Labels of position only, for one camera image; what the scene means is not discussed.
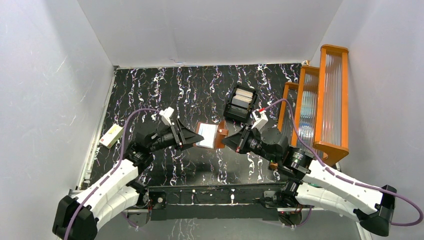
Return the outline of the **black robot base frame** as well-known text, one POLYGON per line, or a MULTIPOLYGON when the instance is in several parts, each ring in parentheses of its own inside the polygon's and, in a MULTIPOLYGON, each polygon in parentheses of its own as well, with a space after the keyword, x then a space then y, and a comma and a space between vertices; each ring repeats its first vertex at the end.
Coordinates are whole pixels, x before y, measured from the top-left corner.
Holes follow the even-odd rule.
POLYGON ((152 186, 145 203, 124 213, 142 219, 260 219, 299 224, 311 208, 296 201, 291 183, 152 186))

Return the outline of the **brown leather card holder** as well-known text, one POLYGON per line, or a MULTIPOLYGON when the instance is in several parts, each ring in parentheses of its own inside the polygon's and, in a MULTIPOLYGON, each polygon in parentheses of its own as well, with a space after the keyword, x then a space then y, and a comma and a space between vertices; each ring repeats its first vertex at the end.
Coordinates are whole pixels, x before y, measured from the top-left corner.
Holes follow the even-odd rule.
POLYGON ((222 120, 219 124, 198 122, 195 132, 203 137, 203 140, 197 142, 195 146, 213 150, 225 148, 223 139, 229 135, 225 120, 222 120))

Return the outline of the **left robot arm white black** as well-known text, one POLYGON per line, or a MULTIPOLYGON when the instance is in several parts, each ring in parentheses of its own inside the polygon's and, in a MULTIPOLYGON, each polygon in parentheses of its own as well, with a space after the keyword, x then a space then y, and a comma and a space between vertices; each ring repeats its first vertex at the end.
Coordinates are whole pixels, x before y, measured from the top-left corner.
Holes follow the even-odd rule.
POLYGON ((52 233, 62 240, 95 239, 108 221, 127 208, 147 206, 149 190, 137 179, 151 165, 154 152, 167 148, 183 151, 203 139, 180 120, 169 126, 139 127, 120 164, 86 190, 59 201, 52 233))

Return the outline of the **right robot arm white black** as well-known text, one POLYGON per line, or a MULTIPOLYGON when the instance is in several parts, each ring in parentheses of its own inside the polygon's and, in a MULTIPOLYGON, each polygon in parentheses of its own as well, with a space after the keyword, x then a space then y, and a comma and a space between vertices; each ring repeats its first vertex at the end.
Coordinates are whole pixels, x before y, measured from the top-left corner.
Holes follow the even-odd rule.
POLYGON ((278 129, 243 127, 224 137, 222 143, 239 154, 254 153, 276 164, 288 181, 277 196, 264 196, 263 204, 283 202, 288 207, 307 205, 329 210, 359 223, 367 231, 389 235, 395 209, 394 196, 382 190, 361 187, 353 178, 314 160, 311 153, 291 146, 278 129))

